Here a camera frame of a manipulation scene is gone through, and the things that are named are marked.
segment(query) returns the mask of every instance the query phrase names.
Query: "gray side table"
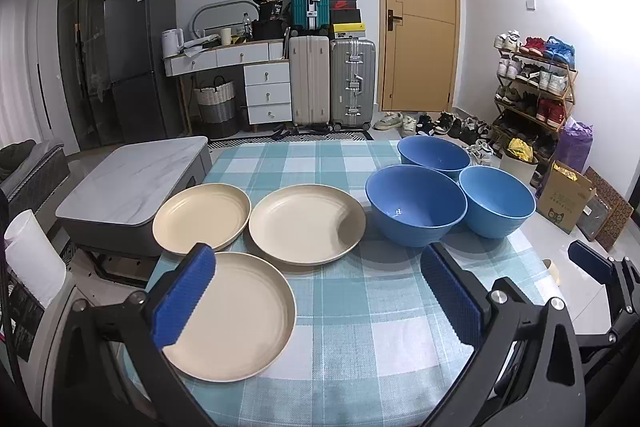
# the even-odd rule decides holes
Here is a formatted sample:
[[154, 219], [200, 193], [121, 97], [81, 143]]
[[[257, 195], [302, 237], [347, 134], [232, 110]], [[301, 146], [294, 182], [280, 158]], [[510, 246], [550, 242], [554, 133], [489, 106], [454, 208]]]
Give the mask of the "gray side table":
[[116, 149], [56, 210], [69, 238], [103, 279], [144, 287], [146, 281], [108, 273], [107, 256], [159, 257], [152, 224], [160, 206], [202, 183], [211, 168], [204, 136], [136, 143]]

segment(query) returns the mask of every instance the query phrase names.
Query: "red shoe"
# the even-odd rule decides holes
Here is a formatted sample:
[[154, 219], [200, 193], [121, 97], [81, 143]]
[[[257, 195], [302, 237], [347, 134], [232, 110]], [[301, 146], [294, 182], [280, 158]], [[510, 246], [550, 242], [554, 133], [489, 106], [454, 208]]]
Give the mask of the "red shoe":
[[546, 118], [548, 123], [554, 129], [560, 129], [564, 123], [564, 105], [550, 101], [549, 116]]
[[542, 57], [545, 52], [545, 41], [539, 37], [527, 37], [527, 42], [520, 47], [520, 52]]
[[538, 110], [536, 111], [536, 118], [540, 121], [545, 122], [546, 118], [549, 116], [549, 102], [548, 98], [540, 98], [538, 102]]

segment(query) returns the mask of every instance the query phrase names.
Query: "metal bolt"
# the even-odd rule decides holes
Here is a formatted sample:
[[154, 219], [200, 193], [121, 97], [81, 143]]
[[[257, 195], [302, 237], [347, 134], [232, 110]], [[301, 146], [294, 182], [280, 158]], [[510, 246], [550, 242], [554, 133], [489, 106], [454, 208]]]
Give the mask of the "metal bolt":
[[133, 292], [129, 295], [129, 302], [133, 304], [142, 304], [146, 301], [146, 293], [142, 291]]
[[564, 310], [564, 301], [559, 297], [552, 298], [551, 305], [558, 311]]
[[491, 300], [496, 304], [504, 304], [507, 302], [507, 294], [501, 290], [494, 290], [491, 292]]
[[81, 312], [86, 309], [89, 303], [85, 299], [78, 299], [73, 304], [71, 304], [71, 309], [75, 312]]

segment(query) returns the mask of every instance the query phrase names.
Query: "round plate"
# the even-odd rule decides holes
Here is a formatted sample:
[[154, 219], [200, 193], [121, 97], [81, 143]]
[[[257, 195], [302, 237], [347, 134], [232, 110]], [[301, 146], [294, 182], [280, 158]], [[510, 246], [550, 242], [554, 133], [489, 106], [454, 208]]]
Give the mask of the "round plate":
[[249, 221], [251, 201], [243, 190], [222, 183], [187, 188], [168, 199], [154, 218], [158, 245], [186, 255], [196, 243], [218, 251], [230, 245]]
[[296, 301], [278, 270], [247, 253], [219, 252], [216, 273], [178, 341], [162, 352], [200, 380], [244, 380], [277, 358], [295, 325]]
[[349, 194], [326, 185], [294, 185], [255, 206], [249, 230], [275, 259], [311, 266], [339, 259], [361, 240], [367, 220]]

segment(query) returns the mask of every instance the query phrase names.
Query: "white curtain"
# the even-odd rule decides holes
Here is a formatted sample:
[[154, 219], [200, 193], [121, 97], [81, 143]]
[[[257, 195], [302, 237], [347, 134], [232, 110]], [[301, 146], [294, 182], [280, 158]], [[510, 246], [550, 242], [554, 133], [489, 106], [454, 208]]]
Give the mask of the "white curtain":
[[28, 0], [0, 0], [0, 147], [42, 141], [27, 63]]

